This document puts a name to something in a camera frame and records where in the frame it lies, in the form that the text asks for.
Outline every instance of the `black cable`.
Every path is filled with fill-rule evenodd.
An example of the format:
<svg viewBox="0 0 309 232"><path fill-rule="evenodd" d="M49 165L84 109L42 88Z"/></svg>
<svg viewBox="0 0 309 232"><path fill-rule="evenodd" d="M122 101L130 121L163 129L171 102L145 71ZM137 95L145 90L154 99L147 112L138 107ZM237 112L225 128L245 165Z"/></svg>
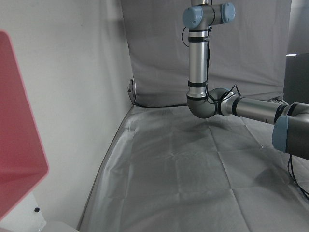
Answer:
<svg viewBox="0 0 309 232"><path fill-rule="evenodd" d="M184 27L183 32L182 32L182 41L183 41L183 33L184 33L185 29L186 29L186 27Z"/></svg>
<svg viewBox="0 0 309 232"><path fill-rule="evenodd" d="M294 175L292 155L290 155L290 158L289 158L289 161L288 161L288 172L289 172L290 177L294 180L295 184L299 188L299 190L303 193L304 197L309 201L309 193L307 191L305 191L302 187L300 187L300 185L298 184L296 177Z"/></svg>

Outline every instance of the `blue joint cap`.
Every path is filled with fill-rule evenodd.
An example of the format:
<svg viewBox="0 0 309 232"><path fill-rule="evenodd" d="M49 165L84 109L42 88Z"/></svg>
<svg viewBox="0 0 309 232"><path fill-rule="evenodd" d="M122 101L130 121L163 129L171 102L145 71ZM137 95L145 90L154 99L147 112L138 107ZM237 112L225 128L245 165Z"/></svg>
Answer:
<svg viewBox="0 0 309 232"><path fill-rule="evenodd" d="M228 2L222 5L221 18L224 23L232 22L235 18L235 6Z"/></svg>
<svg viewBox="0 0 309 232"><path fill-rule="evenodd" d="M280 116L272 132L272 144L279 151L286 151L286 141L288 136L289 117Z"/></svg>
<svg viewBox="0 0 309 232"><path fill-rule="evenodd" d="M183 23L189 28L196 28L203 18L203 8L201 6L193 6L186 9L183 13Z"/></svg>

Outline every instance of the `gray cloth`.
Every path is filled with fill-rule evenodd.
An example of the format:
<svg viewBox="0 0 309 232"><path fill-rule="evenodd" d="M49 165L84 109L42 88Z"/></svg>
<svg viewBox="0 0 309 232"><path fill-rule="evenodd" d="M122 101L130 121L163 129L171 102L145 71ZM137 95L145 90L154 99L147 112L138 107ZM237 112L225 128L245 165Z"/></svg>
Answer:
<svg viewBox="0 0 309 232"><path fill-rule="evenodd" d="M100 169L81 232L304 232L309 204L273 126L188 107L134 107ZM294 158L309 189L309 161Z"/></svg>
<svg viewBox="0 0 309 232"><path fill-rule="evenodd" d="M213 4L226 1L214 0ZM212 27L209 90L238 84L244 96L282 98L291 0L231 0L235 21ZM188 48L181 40L190 0L121 0L135 103L186 103ZM184 33L187 41L188 31Z"/></svg>

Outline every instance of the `pink panel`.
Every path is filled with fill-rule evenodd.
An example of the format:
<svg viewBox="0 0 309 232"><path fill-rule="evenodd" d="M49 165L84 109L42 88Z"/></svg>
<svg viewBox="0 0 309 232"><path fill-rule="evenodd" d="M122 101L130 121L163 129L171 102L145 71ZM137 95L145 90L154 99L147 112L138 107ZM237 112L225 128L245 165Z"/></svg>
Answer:
<svg viewBox="0 0 309 232"><path fill-rule="evenodd" d="M0 31L0 220L48 173L8 34Z"/></svg>

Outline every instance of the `robotic arm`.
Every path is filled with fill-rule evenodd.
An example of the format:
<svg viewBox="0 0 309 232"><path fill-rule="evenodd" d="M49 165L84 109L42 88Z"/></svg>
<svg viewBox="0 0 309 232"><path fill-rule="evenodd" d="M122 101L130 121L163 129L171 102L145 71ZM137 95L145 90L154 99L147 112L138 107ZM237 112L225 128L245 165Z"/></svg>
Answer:
<svg viewBox="0 0 309 232"><path fill-rule="evenodd" d="M208 0L191 0L192 7L183 13L189 28L189 90L187 102L199 118L215 114L235 115L274 124L272 143L280 151L309 160L309 105L291 105L243 98L224 88L208 92L209 27L235 18L231 3L208 5Z"/></svg>

